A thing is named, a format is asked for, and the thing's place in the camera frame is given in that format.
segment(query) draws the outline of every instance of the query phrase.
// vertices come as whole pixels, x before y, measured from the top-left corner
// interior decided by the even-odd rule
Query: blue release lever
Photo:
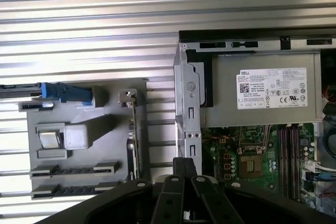
[[[92,104],[92,89],[68,85],[62,82],[41,83],[42,98],[59,100],[60,102],[83,102],[85,105]]]

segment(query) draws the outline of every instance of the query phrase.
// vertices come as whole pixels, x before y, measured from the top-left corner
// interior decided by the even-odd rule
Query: green circuit board
[[[205,128],[202,141],[207,175],[227,182],[249,181],[299,200],[304,158],[314,158],[309,151],[314,141],[312,124]],[[286,151],[289,156],[296,154],[296,159],[285,159]],[[293,162],[298,165],[288,167]]]

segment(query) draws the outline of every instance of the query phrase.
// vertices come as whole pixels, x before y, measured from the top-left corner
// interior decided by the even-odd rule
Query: regulatory symbols
[[[287,103],[287,97],[285,97],[285,98],[281,97],[281,98],[280,98],[280,102],[281,102],[281,103],[284,103],[284,102]]]
[[[293,89],[293,94],[298,94],[298,93],[300,93],[300,90],[299,89]]]

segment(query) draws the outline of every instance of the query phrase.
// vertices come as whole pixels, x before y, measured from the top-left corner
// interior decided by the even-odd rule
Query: sticker
[[[239,110],[308,106],[306,68],[241,70],[237,105]]]

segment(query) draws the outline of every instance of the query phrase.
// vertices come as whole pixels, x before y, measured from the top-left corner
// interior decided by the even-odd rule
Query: corrugated metal surface
[[[335,15],[336,0],[0,0],[0,83],[147,78],[156,177],[171,172],[175,154],[177,31],[335,25]],[[16,109],[0,107],[0,224],[82,200],[30,202],[27,126]]]

